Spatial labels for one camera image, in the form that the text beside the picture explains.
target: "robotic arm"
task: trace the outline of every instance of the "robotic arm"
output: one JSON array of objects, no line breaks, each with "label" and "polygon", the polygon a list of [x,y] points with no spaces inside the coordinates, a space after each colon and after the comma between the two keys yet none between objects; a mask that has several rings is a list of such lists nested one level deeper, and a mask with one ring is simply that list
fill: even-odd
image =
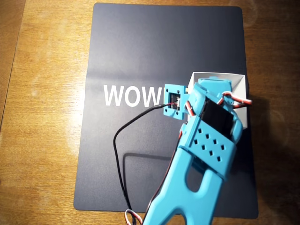
[{"label": "robotic arm", "polygon": [[[187,113],[189,119],[180,129],[170,169],[143,225],[166,224],[174,214],[182,214],[188,225],[211,224],[243,129],[233,110],[240,105],[233,105],[231,91],[231,81],[216,77],[199,79],[191,94],[185,86],[165,85],[165,104],[176,104],[165,106],[164,115],[182,120]],[[203,174],[196,192],[186,183],[192,166]]]}]

